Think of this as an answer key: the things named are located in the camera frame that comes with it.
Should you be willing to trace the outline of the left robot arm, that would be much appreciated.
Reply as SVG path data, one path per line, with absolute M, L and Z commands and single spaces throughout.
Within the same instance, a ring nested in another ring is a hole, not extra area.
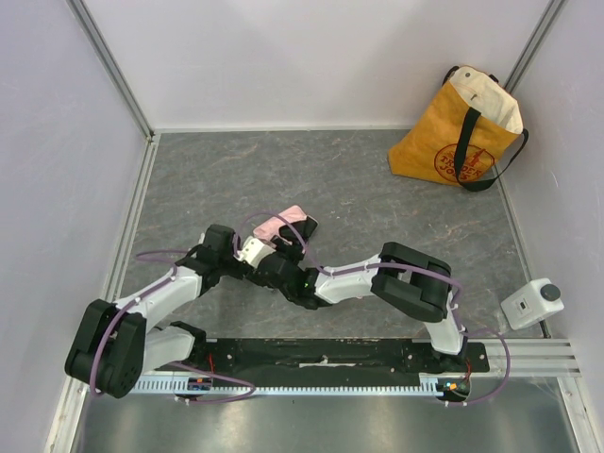
M 239 241 L 227 226 L 212 225 L 201 243 L 172 264 L 166 275 L 136 293 L 108 302 L 95 299 L 84 310 L 64 371 L 95 394 L 127 395 L 140 376 L 172 361 L 184 361 L 205 332 L 186 324 L 157 330 L 177 308 L 216 286 L 221 277 L 243 277 L 234 256 Z

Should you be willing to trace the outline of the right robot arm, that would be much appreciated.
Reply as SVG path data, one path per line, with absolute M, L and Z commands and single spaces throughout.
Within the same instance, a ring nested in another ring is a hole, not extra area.
M 457 285 L 445 262 L 394 242 L 384 244 L 380 253 L 367 260 L 340 267 L 302 268 L 304 258 L 300 245 L 269 245 L 255 238 L 248 238 L 236 255 L 251 267 L 251 281 L 279 291 L 295 305 L 318 310 L 375 296 L 422 322 L 435 352 L 462 353 L 462 328 L 451 309 Z

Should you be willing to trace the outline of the pink folding umbrella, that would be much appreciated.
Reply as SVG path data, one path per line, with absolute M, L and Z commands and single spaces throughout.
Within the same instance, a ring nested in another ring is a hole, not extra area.
M 302 252 L 303 244 L 286 223 L 289 222 L 298 232 L 303 242 L 308 243 L 318 227 L 318 222 L 298 205 L 292 205 L 278 215 L 283 217 L 283 220 L 271 217 L 253 230 L 253 236 L 265 243 L 270 243 L 274 247 L 286 245 Z

